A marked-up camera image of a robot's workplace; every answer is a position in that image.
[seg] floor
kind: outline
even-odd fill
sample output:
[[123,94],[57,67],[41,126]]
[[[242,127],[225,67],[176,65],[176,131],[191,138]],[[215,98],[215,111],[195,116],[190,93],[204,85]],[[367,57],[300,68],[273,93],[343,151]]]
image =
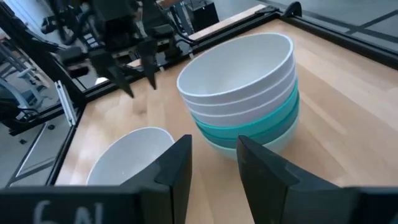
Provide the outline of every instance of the floor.
[[[256,0],[214,0],[214,2],[221,21],[261,3]],[[291,3],[291,0],[262,0],[262,2],[284,8]],[[398,22],[398,1],[301,0],[300,2],[305,11],[303,16],[306,19],[398,51],[398,30],[392,28],[392,25]],[[381,35],[370,35],[374,34],[375,31]],[[86,87],[93,86],[95,80],[96,77],[93,72],[80,79]],[[60,116],[48,124],[54,124],[56,128],[52,131],[45,128],[40,140],[35,145],[35,150],[30,159],[22,167],[22,174],[50,161],[60,149],[69,130],[67,122],[63,116]],[[0,124],[0,142],[2,143],[0,150],[0,188],[8,183],[20,160],[29,147],[33,145],[40,129],[41,126],[38,126],[22,133],[18,137],[11,137],[7,134],[7,128]],[[27,143],[24,145],[20,144],[19,140],[21,138],[25,139]],[[49,172],[50,168],[45,169],[16,182],[14,185],[42,185],[47,180]]]

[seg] wooden table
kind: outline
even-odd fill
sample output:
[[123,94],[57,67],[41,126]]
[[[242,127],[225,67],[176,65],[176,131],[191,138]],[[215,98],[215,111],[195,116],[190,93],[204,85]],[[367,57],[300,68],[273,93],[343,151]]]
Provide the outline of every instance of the wooden table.
[[[276,20],[247,34],[278,32],[295,44],[300,122],[282,156],[337,185],[398,185],[398,72]],[[193,135],[187,223],[253,223],[235,161],[205,142],[176,79],[188,61],[87,105],[58,185],[84,184],[108,146],[130,131],[158,126],[175,139]]]

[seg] black cable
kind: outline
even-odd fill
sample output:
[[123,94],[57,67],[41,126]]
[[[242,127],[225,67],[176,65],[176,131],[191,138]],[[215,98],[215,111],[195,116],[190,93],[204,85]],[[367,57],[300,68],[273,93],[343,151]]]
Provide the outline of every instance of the black cable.
[[27,124],[27,123],[33,122],[33,121],[37,120],[39,118],[39,116],[40,116],[40,113],[36,109],[33,109],[33,108],[18,108],[18,109],[21,112],[23,112],[26,116],[30,115],[30,114],[25,113],[25,111],[33,111],[36,114],[34,119],[30,119],[30,120],[27,120],[27,121],[19,121],[18,119],[15,119],[14,121],[19,123],[19,124]]
[[192,44],[192,43],[189,43],[188,41],[186,41],[186,40],[184,40],[184,39],[179,39],[179,40],[177,40],[177,41],[175,42],[175,44],[178,44],[179,42],[184,42],[184,43],[187,43],[187,44],[189,44],[189,45]]
[[197,44],[197,42],[195,40],[189,39],[188,37],[186,37],[183,33],[181,33],[181,31],[178,29],[177,25],[174,24],[174,22],[169,18],[169,16],[165,13],[164,9],[161,8],[160,5],[158,5],[155,2],[155,5],[159,8],[159,11],[163,17],[163,19],[165,20],[165,22],[169,23],[170,26],[173,27],[173,29],[175,30],[175,32],[184,40],[186,40],[187,42],[189,42],[189,45],[195,45]]
[[171,14],[173,16],[173,19],[174,19],[174,22],[177,24],[178,28],[180,30],[183,30],[183,27],[181,25],[181,22],[179,21],[179,18],[177,16],[177,12],[175,11],[174,7],[170,7],[170,12],[171,12]]

